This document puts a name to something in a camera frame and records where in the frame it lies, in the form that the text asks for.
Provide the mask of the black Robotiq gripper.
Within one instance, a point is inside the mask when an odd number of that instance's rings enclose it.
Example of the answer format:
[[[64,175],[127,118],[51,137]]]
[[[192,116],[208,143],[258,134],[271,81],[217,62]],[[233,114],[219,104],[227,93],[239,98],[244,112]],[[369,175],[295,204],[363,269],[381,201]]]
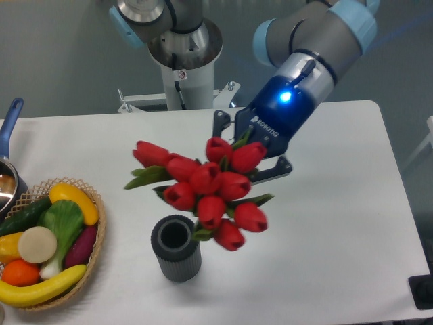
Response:
[[[262,142],[267,148],[266,157],[279,156],[275,165],[249,176],[253,185],[285,177],[292,172],[292,164],[284,154],[288,142],[316,109],[313,98],[299,87],[294,87],[288,78],[272,77],[258,95],[235,119],[224,110],[213,115],[212,136],[225,138],[229,143],[239,140],[248,129],[248,143]]]

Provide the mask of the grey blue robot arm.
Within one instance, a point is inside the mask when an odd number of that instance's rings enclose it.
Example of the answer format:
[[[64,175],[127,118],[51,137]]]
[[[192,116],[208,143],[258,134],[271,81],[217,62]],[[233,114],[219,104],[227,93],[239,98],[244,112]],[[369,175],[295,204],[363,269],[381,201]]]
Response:
[[[308,1],[256,29],[254,55],[276,73],[235,116],[217,110],[212,131],[219,136],[233,126],[235,141],[261,142],[277,159],[251,177],[254,183],[291,172],[284,156],[289,141],[374,40],[378,7],[378,1]],[[214,63],[223,40],[201,1],[117,1],[109,15],[121,37],[146,46],[159,65],[169,110],[216,108]]]

